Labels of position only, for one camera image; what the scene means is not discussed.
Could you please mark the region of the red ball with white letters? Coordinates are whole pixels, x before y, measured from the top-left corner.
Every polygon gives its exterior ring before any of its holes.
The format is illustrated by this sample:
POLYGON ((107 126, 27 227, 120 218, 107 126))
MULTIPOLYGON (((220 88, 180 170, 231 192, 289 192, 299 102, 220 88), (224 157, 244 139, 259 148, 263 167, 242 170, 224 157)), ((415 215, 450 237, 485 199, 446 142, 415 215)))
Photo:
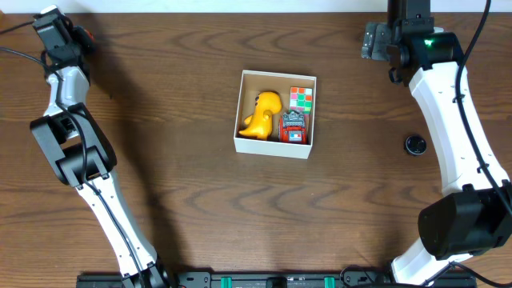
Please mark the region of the red ball with white letters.
POLYGON ((89 32, 88 30, 85 30, 85 32, 87 33, 87 35, 88 35, 88 37, 89 37, 90 41, 91 41, 92 43, 94 43, 94 41, 95 41, 95 40, 94 40, 94 36, 92 35, 92 33, 91 33, 91 32, 89 32))

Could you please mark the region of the small black round cap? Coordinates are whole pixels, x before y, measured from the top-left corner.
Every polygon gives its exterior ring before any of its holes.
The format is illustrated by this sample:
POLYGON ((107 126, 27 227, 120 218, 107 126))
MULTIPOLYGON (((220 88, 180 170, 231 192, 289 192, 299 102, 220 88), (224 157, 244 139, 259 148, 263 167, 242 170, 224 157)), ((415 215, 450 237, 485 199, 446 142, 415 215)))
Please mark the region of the small black round cap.
POLYGON ((411 156, 420 156, 427 150, 426 140, 420 135, 410 135, 404 141, 404 150, 411 156))

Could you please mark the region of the multicolour puzzle cube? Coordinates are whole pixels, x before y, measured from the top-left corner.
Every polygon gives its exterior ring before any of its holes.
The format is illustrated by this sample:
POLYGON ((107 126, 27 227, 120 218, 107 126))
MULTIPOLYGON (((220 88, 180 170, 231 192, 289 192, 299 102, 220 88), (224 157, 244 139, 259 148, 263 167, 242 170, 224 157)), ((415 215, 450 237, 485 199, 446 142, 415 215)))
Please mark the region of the multicolour puzzle cube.
POLYGON ((290 88, 289 109, 308 115, 313 108, 313 99, 312 88, 292 86, 290 88))

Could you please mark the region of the red grey toy fire truck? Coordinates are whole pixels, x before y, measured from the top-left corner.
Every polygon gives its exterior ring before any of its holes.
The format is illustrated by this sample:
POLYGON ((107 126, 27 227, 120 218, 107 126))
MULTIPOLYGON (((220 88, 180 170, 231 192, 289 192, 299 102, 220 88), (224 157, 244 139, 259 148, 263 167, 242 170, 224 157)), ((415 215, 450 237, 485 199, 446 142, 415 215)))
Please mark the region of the red grey toy fire truck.
POLYGON ((279 141, 307 144, 306 120, 302 112, 290 110, 279 119, 279 141))

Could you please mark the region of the orange toy dinosaur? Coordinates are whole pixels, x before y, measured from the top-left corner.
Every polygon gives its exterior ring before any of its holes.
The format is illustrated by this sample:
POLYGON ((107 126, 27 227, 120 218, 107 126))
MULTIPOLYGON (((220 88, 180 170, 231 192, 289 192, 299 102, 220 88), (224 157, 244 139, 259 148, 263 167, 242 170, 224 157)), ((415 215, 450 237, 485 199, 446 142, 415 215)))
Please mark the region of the orange toy dinosaur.
POLYGON ((241 136, 266 141, 273 131, 273 116, 282 109, 280 96, 272 91, 261 92, 255 98, 254 112, 244 123, 246 128, 240 130, 241 136))

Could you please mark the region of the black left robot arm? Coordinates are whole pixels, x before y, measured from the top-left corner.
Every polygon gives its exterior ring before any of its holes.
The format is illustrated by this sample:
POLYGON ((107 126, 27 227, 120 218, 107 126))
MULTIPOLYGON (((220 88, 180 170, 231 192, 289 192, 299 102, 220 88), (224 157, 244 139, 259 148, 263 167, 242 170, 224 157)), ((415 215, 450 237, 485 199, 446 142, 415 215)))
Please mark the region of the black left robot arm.
POLYGON ((74 26, 56 5, 36 14, 32 27, 44 45, 41 62, 50 100, 30 130, 46 160, 58 180, 76 189, 92 209, 115 253, 122 286, 174 287, 122 195, 114 149, 86 108, 85 56, 94 51, 92 34, 74 26))

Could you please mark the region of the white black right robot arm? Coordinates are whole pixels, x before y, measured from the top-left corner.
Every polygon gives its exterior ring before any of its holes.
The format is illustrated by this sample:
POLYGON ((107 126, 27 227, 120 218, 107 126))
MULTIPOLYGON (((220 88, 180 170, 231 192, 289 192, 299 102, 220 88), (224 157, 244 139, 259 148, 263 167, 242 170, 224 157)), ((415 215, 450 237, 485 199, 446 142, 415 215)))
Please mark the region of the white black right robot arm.
POLYGON ((442 179, 442 198, 418 216, 418 240, 390 265, 395 285, 429 286, 511 236, 511 181, 486 139, 466 69, 489 12, 487 3, 463 49, 454 33, 435 29, 428 1, 388 3, 390 80, 419 105, 442 179))

